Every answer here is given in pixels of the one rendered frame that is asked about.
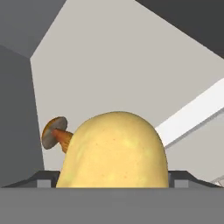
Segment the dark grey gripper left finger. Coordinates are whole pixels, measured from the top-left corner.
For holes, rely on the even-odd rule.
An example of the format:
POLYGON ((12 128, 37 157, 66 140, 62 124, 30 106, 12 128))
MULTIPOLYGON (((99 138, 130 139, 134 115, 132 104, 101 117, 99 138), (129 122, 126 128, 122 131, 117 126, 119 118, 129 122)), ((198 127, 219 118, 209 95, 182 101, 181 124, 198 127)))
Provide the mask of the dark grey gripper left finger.
POLYGON ((38 171, 28 179, 18 181, 5 188, 55 188, 60 171, 38 171))

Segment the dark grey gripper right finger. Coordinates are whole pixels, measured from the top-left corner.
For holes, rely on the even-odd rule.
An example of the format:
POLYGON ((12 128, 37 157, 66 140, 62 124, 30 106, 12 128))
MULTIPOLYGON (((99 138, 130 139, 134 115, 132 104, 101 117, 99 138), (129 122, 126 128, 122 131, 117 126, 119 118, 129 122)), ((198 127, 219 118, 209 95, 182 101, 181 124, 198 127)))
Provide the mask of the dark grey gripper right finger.
POLYGON ((168 179, 170 188, 220 188, 219 185, 195 178, 188 171, 169 171, 168 179))

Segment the grey freezer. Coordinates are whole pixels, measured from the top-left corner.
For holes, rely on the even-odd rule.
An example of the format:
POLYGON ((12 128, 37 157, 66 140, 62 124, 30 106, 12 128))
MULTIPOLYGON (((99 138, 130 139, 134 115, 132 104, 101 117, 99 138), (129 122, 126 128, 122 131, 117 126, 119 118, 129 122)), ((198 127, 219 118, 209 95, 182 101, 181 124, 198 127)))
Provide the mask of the grey freezer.
MULTIPOLYGON (((153 126, 224 78, 224 0, 0 0, 0 184, 56 171, 46 123, 135 113, 153 126)), ((224 175, 224 109, 167 148, 168 165, 224 175)))

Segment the white freezer shelf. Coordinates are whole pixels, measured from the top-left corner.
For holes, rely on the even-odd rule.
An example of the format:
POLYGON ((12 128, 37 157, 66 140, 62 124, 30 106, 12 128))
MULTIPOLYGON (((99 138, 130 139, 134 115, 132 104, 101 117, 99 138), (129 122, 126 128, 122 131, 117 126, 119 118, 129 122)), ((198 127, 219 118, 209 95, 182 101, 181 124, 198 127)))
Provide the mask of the white freezer shelf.
POLYGON ((187 103, 156 127, 165 148, 198 128, 224 109, 224 78, 187 103))

